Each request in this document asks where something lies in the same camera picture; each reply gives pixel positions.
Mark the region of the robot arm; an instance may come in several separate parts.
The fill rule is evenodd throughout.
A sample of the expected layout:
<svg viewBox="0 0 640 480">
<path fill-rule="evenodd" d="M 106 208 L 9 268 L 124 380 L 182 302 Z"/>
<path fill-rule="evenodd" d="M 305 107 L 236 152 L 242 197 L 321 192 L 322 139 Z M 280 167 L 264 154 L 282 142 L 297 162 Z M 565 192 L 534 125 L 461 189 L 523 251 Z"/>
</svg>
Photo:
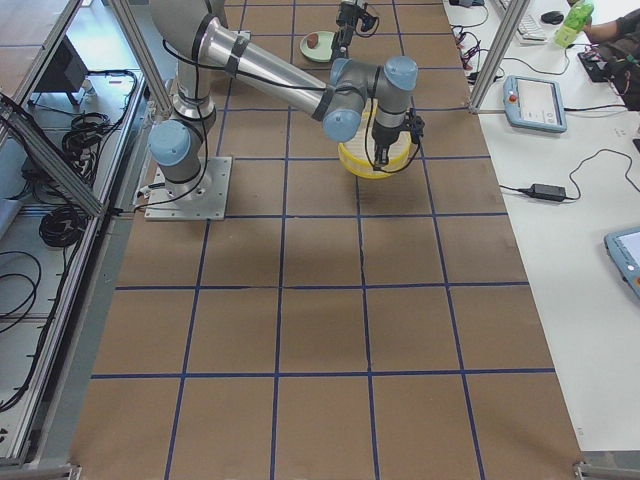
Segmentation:
<svg viewBox="0 0 640 480">
<path fill-rule="evenodd" d="M 323 82 L 228 29 L 221 1 L 153 1 L 152 20 L 178 60 L 174 115 L 149 137 L 149 148 L 171 200 L 200 196 L 207 165 L 198 152 L 215 120 L 208 74 L 219 71 L 278 98 L 321 123 L 325 135 L 345 143 L 357 133 L 365 106 L 375 109 L 369 128 L 375 171 L 387 172 L 389 151 L 403 132 L 421 141 L 424 123 L 411 108 L 418 67 L 406 56 L 383 65 L 337 58 Z"/>
<path fill-rule="evenodd" d="M 376 26 L 377 18 L 368 11 L 365 1 L 342 1 L 339 5 L 336 25 L 331 43 L 331 57 L 334 61 L 338 58 L 347 58 L 348 49 L 354 35 L 364 37 Z"/>
</svg>

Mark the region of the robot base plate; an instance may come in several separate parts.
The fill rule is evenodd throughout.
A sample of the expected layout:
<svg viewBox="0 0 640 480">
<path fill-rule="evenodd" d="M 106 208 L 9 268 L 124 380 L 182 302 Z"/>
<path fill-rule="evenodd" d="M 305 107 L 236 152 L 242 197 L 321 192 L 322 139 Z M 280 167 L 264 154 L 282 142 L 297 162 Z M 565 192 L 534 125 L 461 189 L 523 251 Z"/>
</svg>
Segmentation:
<svg viewBox="0 0 640 480">
<path fill-rule="evenodd" d="M 225 219 L 232 157 L 199 158 L 206 167 L 192 181 L 174 184 L 165 180 L 160 167 L 156 168 L 155 183 L 163 186 L 150 191 L 150 206 L 145 208 L 148 221 L 200 221 Z"/>
</svg>

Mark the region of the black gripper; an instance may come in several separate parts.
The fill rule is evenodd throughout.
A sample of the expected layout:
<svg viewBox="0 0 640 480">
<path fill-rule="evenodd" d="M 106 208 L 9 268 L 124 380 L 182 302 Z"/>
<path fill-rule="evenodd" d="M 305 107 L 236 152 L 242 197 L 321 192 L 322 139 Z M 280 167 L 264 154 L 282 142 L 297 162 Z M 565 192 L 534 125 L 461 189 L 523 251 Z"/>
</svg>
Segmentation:
<svg viewBox="0 0 640 480">
<path fill-rule="evenodd" d="M 338 30 L 334 35 L 334 39 L 331 44 L 331 57 L 330 61 L 333 62 L 338 58 L 339 45 L 338 43 L 350 43 L 355 32 L 357 25 L 357 17 L 354 15 L 338 15 L 336 18 L 336 24 Z M 349 57 L 349 46 L 342 44 L 340 46 L 340 57 L 347 59 Z"/>
<path fill-rule="evenodd" d="M 398 140 L 403 130 L 403 125 L 387 127 L 379 122 L 373 124 L 372 138 L 375 143 L 374 167 L 385 167 L 389 164 L 389 147 Z"/>
</svg>

